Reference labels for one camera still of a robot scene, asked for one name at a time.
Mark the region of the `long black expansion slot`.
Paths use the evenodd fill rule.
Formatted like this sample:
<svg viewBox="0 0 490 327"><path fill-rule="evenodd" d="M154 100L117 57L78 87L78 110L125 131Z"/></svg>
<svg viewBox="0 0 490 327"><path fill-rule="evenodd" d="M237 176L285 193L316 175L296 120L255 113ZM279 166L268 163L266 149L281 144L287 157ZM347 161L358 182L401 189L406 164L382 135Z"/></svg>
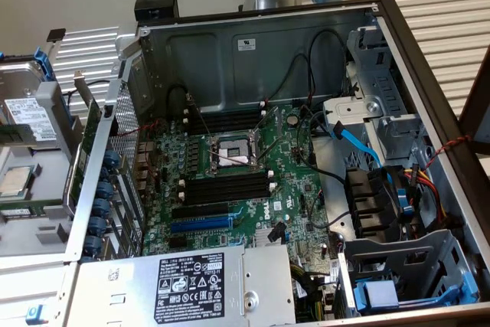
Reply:
<svg viewBox="0 0 490 327"><path fill-rule="evenodd" d="M224 216L227 214L229 214L229 206L226 203L184 206L171 210L171 218L175 220L194 217Z"/></svg>

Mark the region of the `silver power supply black label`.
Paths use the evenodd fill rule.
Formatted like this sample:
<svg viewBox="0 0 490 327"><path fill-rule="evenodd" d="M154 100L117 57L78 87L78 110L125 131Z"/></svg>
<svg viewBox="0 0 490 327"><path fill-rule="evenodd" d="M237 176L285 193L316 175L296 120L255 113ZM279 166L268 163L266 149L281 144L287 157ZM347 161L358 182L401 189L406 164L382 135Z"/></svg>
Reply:
<svg viewBox="0 0 490 327"><path fill-rule="evenodd" d="M68 327L280 327L296 322L284 246L85 263Z"/></svg>

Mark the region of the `blue expansion slot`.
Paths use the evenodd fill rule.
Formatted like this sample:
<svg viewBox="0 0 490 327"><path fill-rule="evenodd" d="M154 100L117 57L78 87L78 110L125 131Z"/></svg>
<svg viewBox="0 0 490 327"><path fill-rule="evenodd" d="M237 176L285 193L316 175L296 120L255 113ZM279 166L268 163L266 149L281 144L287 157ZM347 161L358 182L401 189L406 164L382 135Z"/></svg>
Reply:
<svg viewBox="0 0 490 327"><path fill-rule="evenodd" d="M171 223L170 231L173 234L180 234L193 231L209 231L214 229L223 229L233 227L234 219L232 217L209 217L189 221Z"/></svg>

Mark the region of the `blue slot retainer clip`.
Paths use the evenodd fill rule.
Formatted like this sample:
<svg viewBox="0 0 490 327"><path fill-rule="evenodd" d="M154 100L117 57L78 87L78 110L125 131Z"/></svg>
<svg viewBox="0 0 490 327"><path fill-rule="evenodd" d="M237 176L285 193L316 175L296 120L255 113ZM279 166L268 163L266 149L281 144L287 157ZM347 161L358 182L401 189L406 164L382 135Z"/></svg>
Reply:
<svg viewBox="0 0 490 327"><path fill-rule="evenodd" d="M101 217L107 219L111 213L111 204L104 198L96 198L93 201L91 214L94 217Z"/></svg>
<svg viewBox="0 0 490 327"><path fill-rule="evenodd" d="M101 237L88 235L83 242L83 253L87 256L97 256L103 247L103 240Z"/></svg>
<svg viewBox="0 0 490 327"><path fill-rule="evenodd" d="M110 201L114 196L114 187L110 182L99 181L96 185L95 197Z"/></svg>
<svg viewBox="0 0 490 327"><path fill-rule="evenodd" d="M118 152L107 149L103 155L103 167L108 171L116 170L120 167L121 157Z"/></svg>
<svg viewBox="0 0 490 327"><path fill-rule="evenodd" d="M87 233L94 237L102 237L106 233L107 222L102 217L90 217L87 225Z"/></svg>

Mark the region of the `metal rear port block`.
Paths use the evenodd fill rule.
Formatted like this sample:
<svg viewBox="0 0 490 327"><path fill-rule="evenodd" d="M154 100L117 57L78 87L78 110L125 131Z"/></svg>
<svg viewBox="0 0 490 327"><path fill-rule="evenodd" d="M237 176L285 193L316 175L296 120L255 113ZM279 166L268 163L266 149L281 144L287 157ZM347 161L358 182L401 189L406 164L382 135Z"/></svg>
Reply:
<svg viewBox="0 0 490 327"><path fill-rule="evenodd" d="M156 169L153 163L155 143L153 141L141 142L136 155L135 178L137 190L144 193L147 187L154 182Z"/></svg>

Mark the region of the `silver hard disk white label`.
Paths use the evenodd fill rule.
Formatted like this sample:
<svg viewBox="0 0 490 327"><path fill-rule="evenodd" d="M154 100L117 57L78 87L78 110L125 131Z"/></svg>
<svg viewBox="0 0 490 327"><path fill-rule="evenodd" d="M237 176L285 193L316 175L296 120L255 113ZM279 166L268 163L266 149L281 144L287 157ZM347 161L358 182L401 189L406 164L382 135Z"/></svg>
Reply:
<svg viewBox="0 0 490 327"><path fill-rule="evenodd" d="M0 58L0 122L27 125L35 147L55 149L56 132L46 109L36 100L36 92L46 81L46 73L33 57Z"/></svg>

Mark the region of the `open metal PC case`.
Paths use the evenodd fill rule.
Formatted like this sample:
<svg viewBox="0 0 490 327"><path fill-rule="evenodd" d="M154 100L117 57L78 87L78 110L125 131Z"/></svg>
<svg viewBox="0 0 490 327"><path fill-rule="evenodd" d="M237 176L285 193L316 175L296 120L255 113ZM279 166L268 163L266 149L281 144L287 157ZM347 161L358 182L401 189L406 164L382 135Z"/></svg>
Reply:
<svg viewBox="0 0 490 327"><path fill-rule="evenodd" d="M383 31L403 78L403 91L423 124L411 159L383 162L372 143L359 140L341 123L331 128L326 119L324 103L350 95L349 33L369 26ZM238 51L237 41L247 38L256 39L256 50ZM66 32L62 41L41 50L49 57L71 116L80 122L81 139L87 106L74 85L77 70L85 76L101 115L64 252L0 257L0 327L68 327L81 265L168 254L142 252L148 216L136 185L136 155L146 132L183 117L186 93L212 110L259 103L264 110L294 105L318 120L309 138L326 189L325 213L337 220L332 237L341 247L323 272L289 259L296 322L280 327L490 327L490 181L394 0ZM107 149L121 157L116 170L103 167ZM399 241L450 231L477 282L479 302L335 316L338 255L347 242L359 240L345 196L346 170L388 165L401 167L399 188L406 190L414 207L413 216L399 214ZM114 196L102 250L92 257L83 253L83 242L99 181L110 182ZM48 323L29 326L25 315L37 304L46 305Z"/></svg>

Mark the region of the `grey disk bay cage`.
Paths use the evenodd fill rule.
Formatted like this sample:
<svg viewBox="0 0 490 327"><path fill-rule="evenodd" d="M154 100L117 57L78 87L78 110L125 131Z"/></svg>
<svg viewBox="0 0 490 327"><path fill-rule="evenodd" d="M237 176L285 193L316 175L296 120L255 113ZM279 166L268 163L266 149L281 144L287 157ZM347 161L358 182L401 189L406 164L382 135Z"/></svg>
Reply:
<svg viewBox="0 0 490 327"><path fill-rule="evenodd" d="M465 272L472 274L458 240L448 230L385 244L369 239L349 241L338 261L333 311L340 319L362 317L355 308L357 283L393 280L399 300L406 301L435 296L441 286L460 284Z"/></svg>

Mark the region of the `thin metal locking lever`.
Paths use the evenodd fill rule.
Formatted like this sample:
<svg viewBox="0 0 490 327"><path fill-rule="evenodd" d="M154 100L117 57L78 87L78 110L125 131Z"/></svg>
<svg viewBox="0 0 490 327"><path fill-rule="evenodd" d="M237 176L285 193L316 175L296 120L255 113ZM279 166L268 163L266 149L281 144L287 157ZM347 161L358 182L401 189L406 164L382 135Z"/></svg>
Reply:
<svg viewBox="0 0 490 327"><path fill-rule="evenodd" d="M204 120L204 117L201 113L201 109L198 107L198 105L196 104L196 102L194 100L194 97L190 93L186 93L186 99L187 99L188 103L194 107L195 112L197 113L200 121L202 122L202 125L205 128L206 133L207 133L207 143L211 146L213 144L214 138L213 138L213 135L211 134L211 131L209 130L209 128L207 126L207 123Z"/></svg>
<svg viewBox="0 0 490 327"><path fill-rule="evenodd" d="M276 145L281 142L283 140L283 137L282 136L278 136L277 138L275 138L275 140L269 145L267 146L263 151L262 153L259 155L259 157L257 158L257 161L260 162L261 160L263 160L264 158L267 157L267 155L269 153L272 152L272 150L276 147Z"/></svg>

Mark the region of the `blue case release latch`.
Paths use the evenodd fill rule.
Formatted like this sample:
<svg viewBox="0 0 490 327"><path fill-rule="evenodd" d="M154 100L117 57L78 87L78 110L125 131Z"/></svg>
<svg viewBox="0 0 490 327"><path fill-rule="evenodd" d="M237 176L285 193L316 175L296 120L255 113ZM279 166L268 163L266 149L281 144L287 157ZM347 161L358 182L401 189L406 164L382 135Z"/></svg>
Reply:
<svg viewBox="0 0 490 327"><path fill-rule="evenodd" d="M43 325L48 323L48 318L45 315L47 309L44 304L30 306L25 315L25 323L29 326Z"/></svg>

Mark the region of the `black fan shroud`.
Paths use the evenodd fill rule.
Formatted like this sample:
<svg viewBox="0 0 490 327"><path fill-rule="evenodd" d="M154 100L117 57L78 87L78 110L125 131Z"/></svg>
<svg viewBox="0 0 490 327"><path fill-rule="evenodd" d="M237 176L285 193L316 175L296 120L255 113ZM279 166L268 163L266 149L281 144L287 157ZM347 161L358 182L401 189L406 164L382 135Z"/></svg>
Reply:
<svg viewBox="0 0 490 327"><path fill-rule="evenodd" d="M401 239L398 201L394 190L401 186L401 167L388 165L368 171L346 170L345 196L357 239L385 244Z"/></svg>

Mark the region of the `silver chipset heat sink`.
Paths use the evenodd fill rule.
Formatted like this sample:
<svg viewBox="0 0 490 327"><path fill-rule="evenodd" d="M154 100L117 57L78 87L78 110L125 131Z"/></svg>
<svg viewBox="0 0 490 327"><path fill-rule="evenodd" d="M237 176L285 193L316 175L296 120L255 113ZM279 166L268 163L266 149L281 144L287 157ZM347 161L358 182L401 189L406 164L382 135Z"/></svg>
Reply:
<svg viewBox="0 0 490 327"><path fill-rule="evenodd" d="M278 236L275 241L269 239L269 235L274 233L274 228L256 229L254 234L255 247L275 247L286 244L286 235Z"/></svg>

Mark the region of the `CPU socket metal frame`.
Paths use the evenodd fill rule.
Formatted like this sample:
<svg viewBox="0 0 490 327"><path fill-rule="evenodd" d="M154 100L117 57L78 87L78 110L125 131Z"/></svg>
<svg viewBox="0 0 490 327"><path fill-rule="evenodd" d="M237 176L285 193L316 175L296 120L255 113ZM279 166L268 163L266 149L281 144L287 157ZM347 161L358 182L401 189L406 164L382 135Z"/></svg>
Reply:
<svg viewBox="0 0 490 327"><path fill-rule="evenodd" d="M204 141L204 173L219 176L262 171L264 150L258 129L215 133Z"/></svg>

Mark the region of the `blue hard disk carrier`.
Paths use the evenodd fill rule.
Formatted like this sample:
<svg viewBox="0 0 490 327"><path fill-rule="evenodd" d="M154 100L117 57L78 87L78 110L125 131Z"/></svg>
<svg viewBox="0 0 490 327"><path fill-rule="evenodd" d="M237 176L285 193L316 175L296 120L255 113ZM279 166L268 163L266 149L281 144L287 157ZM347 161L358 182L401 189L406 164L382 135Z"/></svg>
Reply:
<svg viewBox="0 0 490 327"><path fill-rule="evenodd" d="M45 76L46 81L49 82L57 82L57 78L54 73L54 69L51 65L51 62L49 60L49 57L46 53L44 53L40 47L36 49L34 52L34 60L36 63L41 67L43 74ZM69 108L67 107L67 102L64 99L64 95L60 95L60 103L61 106L64 108L64 113L66 117L68 118L69 125L72 126L74 123L74 118L71 116Z"/></svg>

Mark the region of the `silver CPU chip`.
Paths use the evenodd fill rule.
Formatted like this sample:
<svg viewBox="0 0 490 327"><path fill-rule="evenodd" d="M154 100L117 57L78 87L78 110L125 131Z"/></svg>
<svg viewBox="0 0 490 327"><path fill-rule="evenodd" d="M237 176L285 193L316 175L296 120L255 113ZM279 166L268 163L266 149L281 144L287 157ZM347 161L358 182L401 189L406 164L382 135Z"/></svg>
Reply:
<svg viewBox="0 0 490 327"><path fill-rule="evenodd" d="M9 168L0 180L0 198L23 198L32 176L32 166Z"/></svg>

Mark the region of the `green graphics card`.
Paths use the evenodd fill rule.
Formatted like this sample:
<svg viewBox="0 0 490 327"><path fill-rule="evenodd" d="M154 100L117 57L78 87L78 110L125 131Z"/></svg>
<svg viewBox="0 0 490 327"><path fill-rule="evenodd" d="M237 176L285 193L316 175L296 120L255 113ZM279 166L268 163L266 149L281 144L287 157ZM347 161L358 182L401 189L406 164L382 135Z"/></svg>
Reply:
<svg viewBox="0 0 490 327"><path fill-rule="evenodd" d="M79 70L74 74L74 85L76 91L80 94L87 106L87 120L83 128L82 139L77 148L77 154L73 160L70 172L71 177L67 186L67 205L71 208L72 212L75 212L80 197L90 153L93 148L96 129L101 115L99 105L97 104L88 83L85 81L85 76Z"/></svg>

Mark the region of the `green Dell motherboard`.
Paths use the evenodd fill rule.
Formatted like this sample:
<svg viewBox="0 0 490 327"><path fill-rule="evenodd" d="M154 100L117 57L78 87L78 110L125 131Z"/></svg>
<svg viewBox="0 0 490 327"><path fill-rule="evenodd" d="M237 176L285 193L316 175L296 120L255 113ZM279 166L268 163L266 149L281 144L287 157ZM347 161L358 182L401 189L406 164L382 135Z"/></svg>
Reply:
<svg viewBox="0 0 490 327"><path fill-rule="evenodd" d="M154 182L142 193L148 216L142 252L146 256L208 250L218 247L254 246L256 229L275 227L278 222L286 225L286 247L289 259L307 270L326 271L328 262L335 257L341 243L332 237L334 217L325 213L326 189L315 160L315 150L309 134L317 127L318 120L304 109L294 105L278 106L283 116L283 140L263 159L271 177L268 198L227 201L233 227L209 231L193 231L173 234L171 223L202 219L194 217L172 219L172 209L186 205L178 199L180 179L213 178L204 173L204 141L207 133L191 135L190 122L198 116L173 119L150 129L143 141L155 143L153 163L156 169ZM286 117L294 114L299 118L295 128L288 127ZM274 119L260 127L264 148L278 137ZM168 239L185 235L188 247L170 249Z"/></svg>

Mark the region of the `grey parts rack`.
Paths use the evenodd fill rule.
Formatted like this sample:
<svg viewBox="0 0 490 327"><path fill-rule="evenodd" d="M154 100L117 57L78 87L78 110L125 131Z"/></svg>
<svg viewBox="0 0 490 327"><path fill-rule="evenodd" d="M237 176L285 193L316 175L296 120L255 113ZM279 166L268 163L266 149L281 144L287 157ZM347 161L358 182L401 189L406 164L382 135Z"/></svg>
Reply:
<svg viewBox="0 0 490 327"><path fill-rule="evenodd" d="M0 214L0 257L62 253L70 236L74 213L67 205L67 186L73 160L81 140L80 122L70 126L60 103L58 83L43 82L37 102L46 109L56 132L55 149L0 147L0 180L11 167L32 166L32 176L23 198L0 201L62 200L62 205L30 208L30 217L7 218Z"/></svg>

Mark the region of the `metal disk bay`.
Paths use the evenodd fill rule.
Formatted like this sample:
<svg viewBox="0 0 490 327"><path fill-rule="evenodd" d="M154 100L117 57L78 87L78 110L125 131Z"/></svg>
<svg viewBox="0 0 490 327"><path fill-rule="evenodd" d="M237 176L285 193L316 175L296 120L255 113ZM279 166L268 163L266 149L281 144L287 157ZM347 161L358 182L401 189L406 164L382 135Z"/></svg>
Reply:
<svg viewBox="0 0 490 327"><path fill-rule="evenodd" d="M359 140L372 143L383 162L413 158L423 124L403 91L383 31L376 26L351 31L347 49L350 95L324 103L329 126L341 123Z"/></svg>

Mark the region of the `black box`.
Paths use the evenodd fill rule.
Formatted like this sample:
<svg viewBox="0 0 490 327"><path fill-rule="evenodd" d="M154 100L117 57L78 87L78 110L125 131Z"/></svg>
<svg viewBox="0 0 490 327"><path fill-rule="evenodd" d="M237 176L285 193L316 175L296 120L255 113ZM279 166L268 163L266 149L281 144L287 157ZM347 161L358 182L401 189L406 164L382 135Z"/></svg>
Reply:
<svg viewBox="0 0 490 327"><path fill-rule="evenodd" d="M178 18L178 0L136 0L134 15L138 23Z"/></svg>

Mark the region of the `metal socket cover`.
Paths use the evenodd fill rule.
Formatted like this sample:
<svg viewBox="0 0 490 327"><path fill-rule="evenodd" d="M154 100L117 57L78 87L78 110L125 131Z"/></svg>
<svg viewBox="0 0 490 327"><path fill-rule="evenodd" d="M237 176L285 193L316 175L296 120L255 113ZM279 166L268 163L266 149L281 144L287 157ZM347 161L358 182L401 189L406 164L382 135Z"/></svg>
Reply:
<svg viewBox="0 0 490 327"><path fill-rule="evenodd" d="M266 112L262 119L252 129L252 133L257 133L260 127L269 122L271 119L274 119L277 135L281 136L283 134L283 116L278 106L275 106Z"/></svg>

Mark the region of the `blue plastic latch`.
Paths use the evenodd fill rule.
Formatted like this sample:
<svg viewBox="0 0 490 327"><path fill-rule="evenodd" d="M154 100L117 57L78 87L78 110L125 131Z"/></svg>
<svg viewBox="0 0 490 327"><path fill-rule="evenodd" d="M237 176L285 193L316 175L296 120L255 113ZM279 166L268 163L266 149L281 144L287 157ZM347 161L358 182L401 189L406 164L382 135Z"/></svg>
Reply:
<svg viewBox="0 0 490 327"><path fill-rule="evenodd" d="M406 217L413 216L414 207L410 203L407 197L407 192L404 188L397 189L397 200L398 200L399 214Z"/></svg>

